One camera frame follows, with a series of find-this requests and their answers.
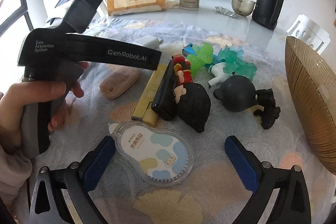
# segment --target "figurine in red clothes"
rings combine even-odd
[[[177,115],[201,133],[210,114],[209,95],[201,84],[193,83],[189,60],[179,53],[173,54],[172,58],[177,77],[177,87],[174,89]]]

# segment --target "clear plastic case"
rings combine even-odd
[[[176,131],[132,121],[111,124],[110,132],[119,153],[134,165],[145,181],[153,185],[178,184],[193,167],[193,150]]]

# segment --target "tablecloth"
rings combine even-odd
[[[159,119],[156,125],[176,130],[190,142],[194,151],[191,173],[177,186],[153,186],[116,152],[97,188],[90,192],[108,223],[232,223],[251,192],[245,190],[224,152],[224,141],[230,135],[235,135],[260,161],[287,169],[300,165],[308,187],[312,223],[325,221],[334,197],[335,177],[322,166],[307,143],[291,100],[283,60],[225,34],[169,22],[100,19],[84,34],[125,42],[145,35],[159,37],[164,41],[162,63],[168,63],[172,53],[180,52],[188,43],[210,42],[215,53],[225,45],[242,46],[244,59],[254,62],[258,69],[253,79],[256,89],[272,88],[277,105],[281,107],[280,117],[273,127],[263,130],[260,120],[253,116],[253,109],[239,113],[225,110],[213,96],[215,87],[207,87],[207,81],[213,76],[205,68],[201,69],[194,82],[206,88],[212,102],[205,131],[196,133],[178,117],[170,122]],[[65,127],[52,135],[50,148],[33,160],[31,193],[42,166],[53,170],[80,161],[109,134],[109,123],[130,121],[152,72],[142,70],[140,79],[129,90],[115,100],[108,100],[98,86],[117,68],[117,65],[92,63],[81,76],[85,96],[78,99],[73,94],[68,95],[69,116]],[[266,222],[277,192],[273,191],[259,223]],[[75,222],[80,223],[69,195],[64,193],[64,196]]]

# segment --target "teal translucent toy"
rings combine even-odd
[[[204,42],[203,46],[193,45],[195,55],[188,54],[187,59],[191,65],[191,75],[195,77],[197,72],[206,64],[211,64],[213,60],[213,47],[210,43]]]
[[[253,63],[245,62],[241,59],[244,51],[242,49],[231,50],[226,46],[223,50],[221,49],[218,53],[218,61],[225,60],[225,66],[223,72],[232,75],[242,75],[249,78],[251,81],[257,72],[257,67]]]

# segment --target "black figurine hair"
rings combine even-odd
[[[202,133],[210,114],[209,95],[201,84],[186,83],[183,87],[187,93],[180,97],[177,115],[197,133]]]
[[[273,90],[257,90],[256,91],[258,104],[264,107],[264,110],[257,109],[253,114],[261,116],[261,126],[263,129],[270,129],[275,120],[279,118],[281,112],[280,107],[276,106],[273,95]]]

